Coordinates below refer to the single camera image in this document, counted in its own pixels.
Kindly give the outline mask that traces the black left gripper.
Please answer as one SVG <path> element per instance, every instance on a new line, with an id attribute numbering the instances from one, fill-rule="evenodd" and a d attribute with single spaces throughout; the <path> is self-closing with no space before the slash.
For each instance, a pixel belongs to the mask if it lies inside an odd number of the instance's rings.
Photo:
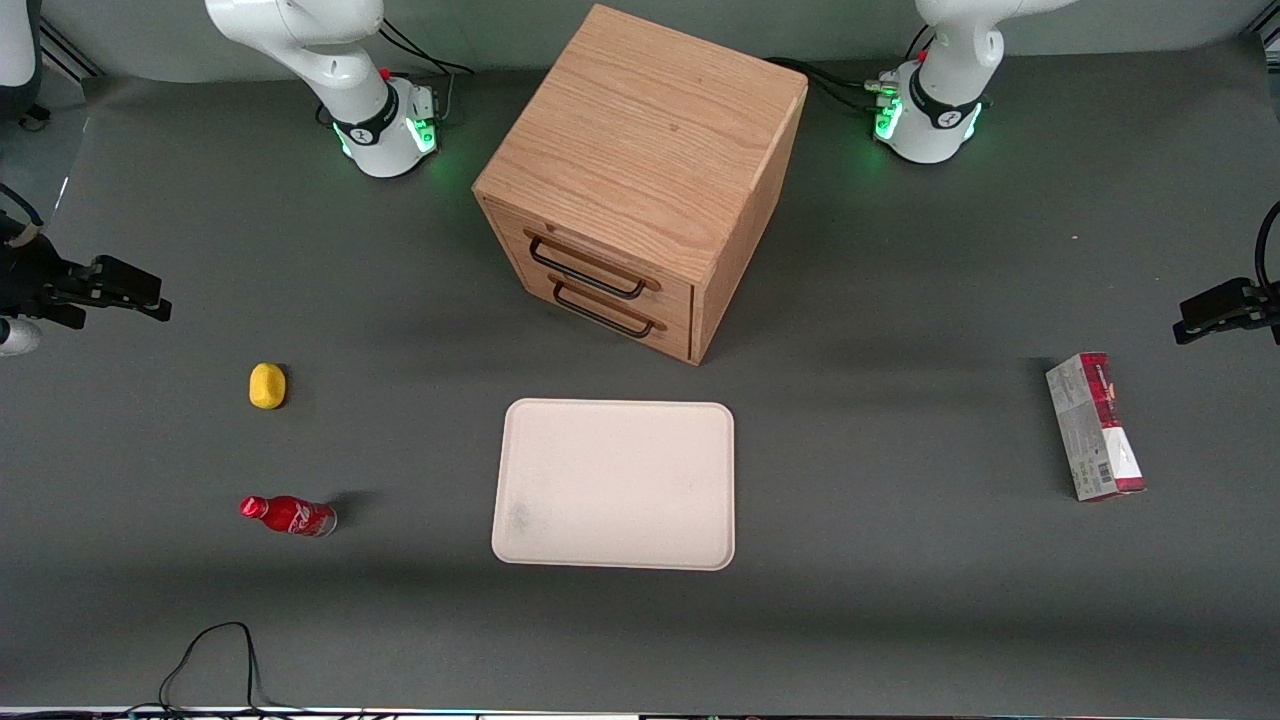
<path id="1" fill-rule="evenodd" d="M 1189 345 L 1226 331 L 1262 328 L 1280 345 L 1279 283 L 1256 286 L 1248 278 L 1233 278 L 1183 301 L 1172 336 L 1178 345 Z"/>

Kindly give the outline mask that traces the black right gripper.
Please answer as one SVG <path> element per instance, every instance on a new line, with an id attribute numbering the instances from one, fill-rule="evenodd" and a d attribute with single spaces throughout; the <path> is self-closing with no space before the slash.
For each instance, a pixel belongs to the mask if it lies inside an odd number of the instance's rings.
<path id="1" fill-rule="evenodd" d="M 157 322 L 172 318 L 172 304 L 161 297 L 163 281 L 129 263 L 108 255 L 88 266 L 68 261 L 40 228 L 9 215 L 1 219 L 1 237 L 4 316 L 42 319 L 73 331 L 84 328 L 87 307 L 118 307 Z"/>

